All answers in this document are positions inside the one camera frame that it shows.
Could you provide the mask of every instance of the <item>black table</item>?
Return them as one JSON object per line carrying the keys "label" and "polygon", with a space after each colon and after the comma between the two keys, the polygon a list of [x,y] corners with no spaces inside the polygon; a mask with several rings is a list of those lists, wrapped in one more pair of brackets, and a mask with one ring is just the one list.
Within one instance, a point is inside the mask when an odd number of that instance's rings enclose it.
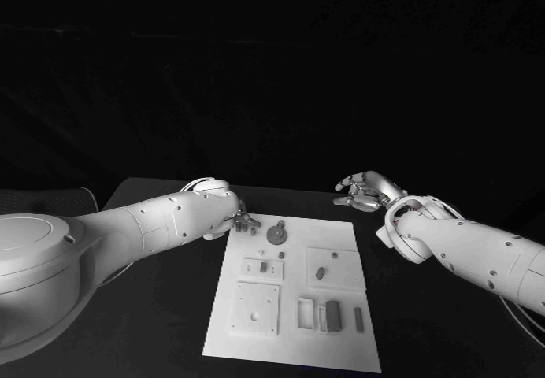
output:
{"label": "black table", "polygon": [[[187,181],[129,178],[103,208],[178,191]],[[249,213],[351,222],[383,376],[543,377],[545,351],[498,298],[431,258],[415,265],[374,235],[383,210],[334,206],[340,194],[239,187]],[[377,376],[201,356],[227,235],[139,260],[100,287],[60,337],[0,365],[7,377]]]}

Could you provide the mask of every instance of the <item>rectangular plate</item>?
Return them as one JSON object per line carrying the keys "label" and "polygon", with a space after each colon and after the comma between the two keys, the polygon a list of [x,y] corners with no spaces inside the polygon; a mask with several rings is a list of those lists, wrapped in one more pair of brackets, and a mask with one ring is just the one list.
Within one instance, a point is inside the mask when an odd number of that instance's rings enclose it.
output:
{"label": "rectangular plate", "polygon": [[[266,264],[266,270],[260,272],[260,263]],[[245,280],[284,280],[284,263],[279,261],[253,260],[243,258],[240,263],[240,270],[237,272],[239,278]]]}
{"label": "rectangular plate", "polygon": [[327,333],[325,307],[317,307],[317,333]]}
{"label": "rectangular plate", "polygon": [[[324,268],[322,279],[315,278],[318,269]],[[360,254],[348,250],[307,248],[307,286],[331,290],[364,291]]]}
{"label": "rectangular plate", "polygon": [[278,297],[281,287],[237,282],[232,298],[227,329],[232,333],[278,335]]}
{"label": "rectangular plate", "polygon": [[297,299],[297,328],[305,332],[314,332],[314,301]]}

